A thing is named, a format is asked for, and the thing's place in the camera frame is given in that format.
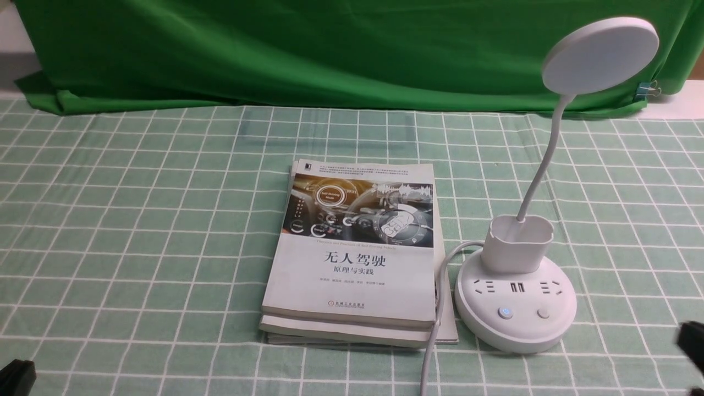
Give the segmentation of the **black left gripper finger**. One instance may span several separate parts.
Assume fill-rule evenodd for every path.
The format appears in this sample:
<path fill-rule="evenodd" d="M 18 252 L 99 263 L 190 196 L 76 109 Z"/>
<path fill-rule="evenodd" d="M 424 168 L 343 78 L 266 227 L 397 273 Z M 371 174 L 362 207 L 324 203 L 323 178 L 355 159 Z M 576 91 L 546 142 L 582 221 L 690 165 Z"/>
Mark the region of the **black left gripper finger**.
<path fill-rule="evenodd" d="M 1 395 L 30 395 L 36 380 L 33 361 L 13 359 L 1 370 Z"/>

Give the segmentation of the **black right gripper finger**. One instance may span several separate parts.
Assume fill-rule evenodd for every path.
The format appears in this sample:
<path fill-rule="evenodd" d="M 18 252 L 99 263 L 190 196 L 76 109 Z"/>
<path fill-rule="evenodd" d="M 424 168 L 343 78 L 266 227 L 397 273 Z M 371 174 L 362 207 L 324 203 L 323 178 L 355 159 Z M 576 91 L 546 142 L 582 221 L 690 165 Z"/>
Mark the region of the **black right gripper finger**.
<path fill-rule="evenodd" d="M 679 326 L 676 345 L 703 372 L 703 323 L 687 321 Z"/>

